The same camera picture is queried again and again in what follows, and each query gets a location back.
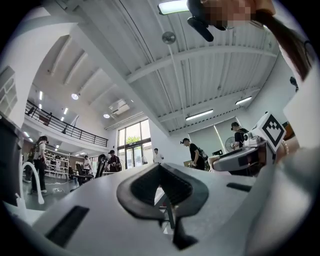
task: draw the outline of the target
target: white ceiling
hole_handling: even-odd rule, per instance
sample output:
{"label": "white ceiling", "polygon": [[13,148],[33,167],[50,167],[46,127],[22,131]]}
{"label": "white ceiling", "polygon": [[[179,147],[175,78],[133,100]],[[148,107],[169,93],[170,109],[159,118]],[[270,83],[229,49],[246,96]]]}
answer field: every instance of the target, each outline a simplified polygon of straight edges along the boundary
{"label": "white ceiling", "polygon": [[[43,70],[80,92],[99,114],[124,99],[131,108],[125,118],[144,112],[166,132],[246,107],[249,102],[235,102],[254,98],[265,84],[279,53],[275,37],[248,23],[230,31],[210,27],[214,41],[206,42],[187,24],[189,12],[162,16],[160,2],[79,1],[66,12],[83,18],[79,28],[84,39],[94,42],[103,58],[94,57],[97,50],[92,47],[83,47],[84,52],[80,45],[85,46],[85,40],[75,31],[56,42]],[[162,42],[164,31],[176,35],[171,49]],[[100,65],[103,61],[114,70]],[[186,121],[187,116],[210,109],[213,114]],[[121,120],[110,118],[106,127]]]}

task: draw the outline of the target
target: doorway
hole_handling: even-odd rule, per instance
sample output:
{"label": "doorway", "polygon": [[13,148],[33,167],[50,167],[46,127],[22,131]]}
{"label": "doorway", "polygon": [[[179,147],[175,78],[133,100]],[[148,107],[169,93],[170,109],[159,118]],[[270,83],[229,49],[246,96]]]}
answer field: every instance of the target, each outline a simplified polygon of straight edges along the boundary
{"label": "doorway", "polygon": [[125,149],[125,168],[142,166],[142,148],[141,145],[128,147]]}

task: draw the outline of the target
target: bracelet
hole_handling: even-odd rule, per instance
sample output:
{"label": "bracelet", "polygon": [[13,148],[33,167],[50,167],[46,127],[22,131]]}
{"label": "bracelet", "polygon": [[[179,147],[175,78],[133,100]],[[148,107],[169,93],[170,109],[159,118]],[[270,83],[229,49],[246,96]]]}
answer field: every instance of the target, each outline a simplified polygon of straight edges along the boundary
{"label": "bracelet", "polygon": [[281,144],[282,144],[283,147],[284,147],[285,155],[289,155],[289,147],[288,147],[286,141],[285,141],[285,140],[282,140]]}

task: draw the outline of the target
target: storage rack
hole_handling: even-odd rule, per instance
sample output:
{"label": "storage rack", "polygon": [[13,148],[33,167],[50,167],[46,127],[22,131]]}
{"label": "storage rack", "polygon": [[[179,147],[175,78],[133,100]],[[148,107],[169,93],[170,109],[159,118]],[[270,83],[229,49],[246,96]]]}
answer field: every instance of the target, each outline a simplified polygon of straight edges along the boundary
{"label": "storage rack", "polygon": [[[61,178],[63,178],[64,176],[66,177],[66,179],[69,179],[69,173],[68,173],[68,169],[69,169],[69,159],[70,159],[70,153],[66,153],[66,152],[61,152],[61,151],[55,151],[54,149],[51,148],[46,148],[45,149],[45,153],[44,153],[45,157],[46,157],[46,170],[45,172],[47,174],[49,174],[49,176],[51,174],[55,175],[57,177],[57,175],[60,175]],[[54,164],[51,164],[51,161],[60,161],[61,165],[57,166]]]}

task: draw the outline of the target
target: black pants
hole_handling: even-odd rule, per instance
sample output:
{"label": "black pants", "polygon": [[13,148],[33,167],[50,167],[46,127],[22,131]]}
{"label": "black pants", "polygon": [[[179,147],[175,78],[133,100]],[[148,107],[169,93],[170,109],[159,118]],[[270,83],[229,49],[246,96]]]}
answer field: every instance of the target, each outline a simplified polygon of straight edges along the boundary
{"label": "black pants", "polygon": [[[41,160],[37,159],[37,160],[34,160],[34,167],[39,172],[40,189],[45,190],[46,189],[45,165]],[[33,172],[32,172],[32,190],[37,191],[36,177]]]}
{"label": "black pants", "polygon": [[32,175],[32,169],[31,169],[31,166],[30,165],[27,165],[24,169],[24,172],[25,172],[25,179],[27,181],[30,181],[31,180],[31,175]]}

